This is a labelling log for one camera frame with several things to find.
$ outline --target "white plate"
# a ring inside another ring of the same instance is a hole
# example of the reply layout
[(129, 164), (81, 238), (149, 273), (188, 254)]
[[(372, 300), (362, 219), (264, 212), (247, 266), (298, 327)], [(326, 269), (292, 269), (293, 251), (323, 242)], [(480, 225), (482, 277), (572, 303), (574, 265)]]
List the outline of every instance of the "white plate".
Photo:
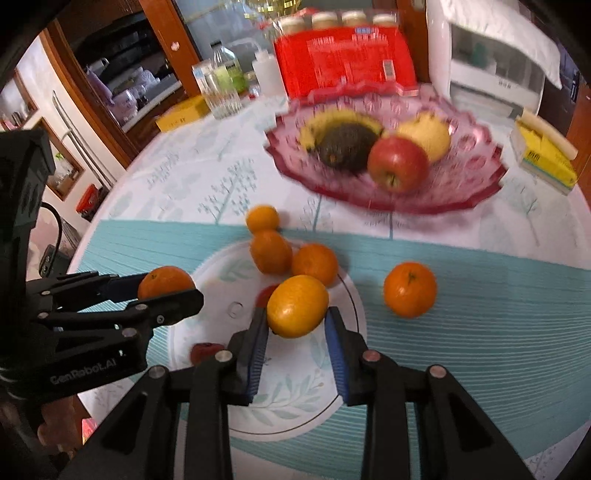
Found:
[[(290, 243), (294, 249), (302, 244)], [(233, 333), (247, 329), (259, 292), (287, 278), (261, 274), (252, 262), (249, 242), (215, 253), (192, 277), (205, 304), (198, 315), (170, 327), (168, 357), (173, 370), (190, 366), (189, 352), (195, 343), (227, 345)], [(345, 326), (366, 338), (361, 299), (342, 269), (329, 296)], [(298, 339), (283, 339), (269, 332), (258, 394), (249, 407), (229, 407), (230, 434), (259, 442), (296, 437), (323, 423), (341, 404), (324, 324)]]

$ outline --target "lemon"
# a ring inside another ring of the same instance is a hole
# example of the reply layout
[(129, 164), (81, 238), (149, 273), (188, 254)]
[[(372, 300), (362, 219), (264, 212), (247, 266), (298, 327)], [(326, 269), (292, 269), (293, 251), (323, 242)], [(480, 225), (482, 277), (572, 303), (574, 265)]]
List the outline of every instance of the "lemon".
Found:
[(441, 160), (449, 151), (452, 138), (445, 122), (429, 113), (420, 113), (418, 117), (401, 123), (396, 134), (408, 138), (421, 147), (429, 162)]
[(326, 315), (329, 293), (320, 280), (296, 275), (280, 284), (267, 303), (267, 322), (283, 338), (298, 338), (314, 330)]

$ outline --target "red box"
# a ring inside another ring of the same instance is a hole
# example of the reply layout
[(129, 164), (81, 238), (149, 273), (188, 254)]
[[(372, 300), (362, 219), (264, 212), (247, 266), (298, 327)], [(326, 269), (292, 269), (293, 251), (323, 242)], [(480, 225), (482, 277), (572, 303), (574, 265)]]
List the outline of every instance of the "red box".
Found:
[(397, 27), (338, 27), (285, 35), (275, 53), (290, 98), (344, 83), (395, 84), (401, 95), (418, 93), (413, 60)]

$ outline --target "small red fruit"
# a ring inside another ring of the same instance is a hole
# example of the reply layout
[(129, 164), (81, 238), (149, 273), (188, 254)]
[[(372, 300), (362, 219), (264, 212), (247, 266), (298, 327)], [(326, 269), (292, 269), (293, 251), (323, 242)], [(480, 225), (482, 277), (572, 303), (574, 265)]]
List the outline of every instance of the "small red fruit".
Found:
[(225, 348), (226, 347), (224, 347), (220, 343), (195, 343), (195, 345), (193, 345), (193, 348), (191, 348), (189, 360), (191, 360), (192, 365), (198, 365), (205, 359), (214, 356), (220, 350), (224, 350)]
[(271, 295), (273, 294), (273, 292), (275, 291), (275, 289), (278, 286), (279, 285), (271, 285), (270, 287), (267, 287), (267, 288), (264, 288), (263, 290), (261, 290), (261, 292), (258, 294), (258, 297), (256, 298), (255, 308), (266, 309), (267, 303), (269, 303), (269, 299), (271, 298)]
[(380, 138), (369, 152), (368, 173), (372, 180), (391, 192), (410, 192), (429, 176), (425, 151), (407, 138)]

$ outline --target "white bottle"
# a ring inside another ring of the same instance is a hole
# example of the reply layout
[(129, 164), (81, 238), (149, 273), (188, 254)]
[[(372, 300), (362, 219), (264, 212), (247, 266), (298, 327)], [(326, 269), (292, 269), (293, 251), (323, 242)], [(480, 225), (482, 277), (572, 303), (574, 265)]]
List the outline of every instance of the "white bottle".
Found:
[(261, 87), (261, 96), (287, 95), (277, 58), (266, 50), (257, 51), (255, 57), (252, 69)]

